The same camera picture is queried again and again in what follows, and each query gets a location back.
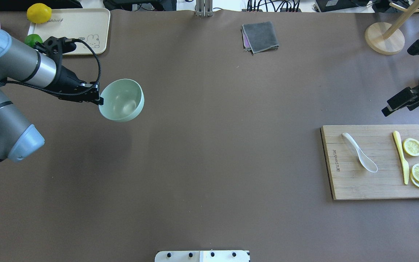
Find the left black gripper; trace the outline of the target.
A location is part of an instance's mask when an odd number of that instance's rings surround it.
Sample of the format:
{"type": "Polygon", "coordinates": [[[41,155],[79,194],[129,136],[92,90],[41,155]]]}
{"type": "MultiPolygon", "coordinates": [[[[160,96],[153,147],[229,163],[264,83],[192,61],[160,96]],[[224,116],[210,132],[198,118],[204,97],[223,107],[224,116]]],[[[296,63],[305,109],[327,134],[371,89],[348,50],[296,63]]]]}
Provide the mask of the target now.
{"type": "Polygon", "coordinates": [[[66,96],[83,94],[83,102],[94,103],[97,106],[102,106],[104,104],[104,98],[99,94],[87,94],[99,92],[99,85],[97,82],[84,83],[77,78],[73,71],[62,65],[60,68],[57,68],[55,78],[52,81],[52,91],[56,95],[66,96]]]}

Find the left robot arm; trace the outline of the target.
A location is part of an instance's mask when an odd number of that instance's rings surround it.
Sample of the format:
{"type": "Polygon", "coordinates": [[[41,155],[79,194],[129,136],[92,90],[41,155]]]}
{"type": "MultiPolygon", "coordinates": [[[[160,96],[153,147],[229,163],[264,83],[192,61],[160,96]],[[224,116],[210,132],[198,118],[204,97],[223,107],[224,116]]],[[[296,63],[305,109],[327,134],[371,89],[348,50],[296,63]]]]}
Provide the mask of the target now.
{"type": "Polygon", "coordinates": [[[34,124],[1,90],[7,84],[33,88],[71,102],[103,105],[99,79],[87,83],[63,66],[63,55],[74,51],[80,39],[49,37],[30,47],[0,29],[0,163],[20,162],[43,146],[34,124]]]}

